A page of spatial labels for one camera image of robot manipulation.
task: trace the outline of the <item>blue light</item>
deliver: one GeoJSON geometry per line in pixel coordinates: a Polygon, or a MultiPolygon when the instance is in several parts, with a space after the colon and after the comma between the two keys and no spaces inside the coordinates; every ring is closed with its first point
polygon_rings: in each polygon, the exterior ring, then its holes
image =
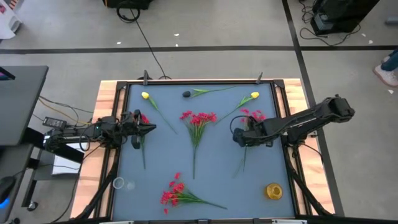
{"type": "Polygon", "coordinates": [[[10,202],[10,198],[7,198],[3,202],[1,202],[0,209],[6,208],[9,202],[10,202]]]}

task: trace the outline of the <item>wooden board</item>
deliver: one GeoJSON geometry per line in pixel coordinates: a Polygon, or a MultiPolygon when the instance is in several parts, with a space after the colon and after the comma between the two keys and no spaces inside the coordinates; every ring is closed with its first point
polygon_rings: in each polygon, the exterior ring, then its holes
{"type": "MultiPolygon", "coordinates": [[[[169,81],[170,80],[157,80],[157,82],[169,82],[169,81]]],[[[284,81],[285,81],[285,90],[287,93],[290,112],[294,114],[307,109],[308,108],[307,101],[305,99],[300,79],[288,78],[284,79],[284,81]]],[[[116,83],[117,80],[101,82],[95,104],[93,121],[96,121],[100,117],[111,115],[114,96],[116,94],[116,83]]],[[[282,106],[283,105],[282,97],[279,92],[277,92],[277,94],[282,114],[284,114],[284,109],[282,106]]],[[[123,96],[124,93],[121,94],[119,99],[119,105],[120,105],[118,106],[119,109],[121,109],[123,96]]],[[[305,143],[318,150],[318,142],[316,138],[308,138],[305,143]]],[[[326,180],[325,170],[323,168],[320,156],[311,149],[307,149],[305,146],[301,146],[299,148],[299,152],[302,160],[305,181],[307,183],[308,188],[311,190],[311,192],[314,194],[314,196],[318,199],[318,201],[324,206],[326,210],[328,210],[331,213],[334,213],[333,202],[331,200],[329,186],[326,180]]],[[[113,155],[114,154],[111,153],[111,156],[109,158],[110,159],[109,164],[112,164],[113,155]]],[[[75,198],[73,201],[73,207],[70,217],[75,217],[79,215],[83,211],[83,209],[87,206],[87,204],[90,202],[95,192],[98,190],[101,168],[103,164],[103,157],[104,157],[104,149],[100,148],[96,152],[94,152],[90,157],[85,159],[82,165],[83,167],[81,168],[81,174],[76,188],[75,198]]],[[[297,190],[298,202],[300,205],[300,213],[305,214],[303,209],[304,206],[303,206],[303,198],[301,191],[297,186],[296,190],[297,190]]],[[[106,214],[106,204],[108,202],[108,194],[109,194],[109,188],[105,192],[103,197],[101,212],[100,212],[101,216],[105,216],[106,214]]]]}

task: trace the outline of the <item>sneaker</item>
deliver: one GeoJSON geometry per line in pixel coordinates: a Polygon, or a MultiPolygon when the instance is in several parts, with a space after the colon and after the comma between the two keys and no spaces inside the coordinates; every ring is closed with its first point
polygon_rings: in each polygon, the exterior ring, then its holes
{"type": "Polygon", "coordinates": [[[390,59],[390,56],[387,56],[387,57],[383,58],[383,60],[381,61],[381,63],[386,63],[389,59],[390,59]]]}
{"type": "Polygon", "coordinates": [[[398,78],[395,76],[394,71],[384,71],[383,69],[381,69],[381,65],[378,65],[374,68],[373,72],[387,86],[398,87],[398,78]]]}

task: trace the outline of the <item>gray floor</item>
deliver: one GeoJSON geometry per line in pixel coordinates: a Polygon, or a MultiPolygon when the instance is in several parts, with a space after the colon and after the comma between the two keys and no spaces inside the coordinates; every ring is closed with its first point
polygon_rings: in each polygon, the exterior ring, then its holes
{"type": "MultiPolygon", "coordinates": [[[[289,0],[297,32],[304,27],[301,5],[289,0]]],[[[382,0],[365,18],[362,30],[343,45],[397,45],[398,28],[384,19],[396,15],[398,2],[382,0]]],[[[25,0],[19,11],[25,22],[17,37],[4,40],[0,49],[77,49],[145,47],[134,24],[122,23],[114,9],[99,0],[25,0]]],[[[139,22],[152,46],[283,45],[292,46],[279,0],[155,0],[139,22]]],[[[330,42],[339,40],[331,35],[330,42]]],[[[301,45],[322,45],[302,40],[301,45]]],[[[356,110],[349,123],[325,128],[336,181],[346,216],[398,219],[398,178],[395,138],[398,93],[383,85],[373,66],[388,51],[303,52],[317,101],[339,93],[356,110]]],[[[156,53],[172,78],[301,78],[293,51],[162,52],[156,53]]],[[[135,79],[148,70],[161,76],[150,53],[0,55],[1,65],[48,65],[42,95],[93,110],[100,80],[135,79]]],[[[38,104],[37,116],[60,115],[38,104]]],[[[88,120],[89,114],[81,114],[88,120]]],[[[47,129],[32,118],[30,126],[47,129]]],[[[45,223],[65,209],[73,180],[39,182],[34,200],[40,207],[27,212],[16,202],[11,218],[23,223],[45,223]]]]}

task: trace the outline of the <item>clear plastic cup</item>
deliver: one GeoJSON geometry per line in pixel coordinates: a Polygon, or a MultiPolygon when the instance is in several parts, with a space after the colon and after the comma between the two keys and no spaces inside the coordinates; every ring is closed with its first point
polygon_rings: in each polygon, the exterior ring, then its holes
{"type": "Polygon", "coordinates": [[[122,177],[115,178],[112,185],[116,190],[130,191],[136,188],[136,183],[134,181],[126,180],[122,177]]]}

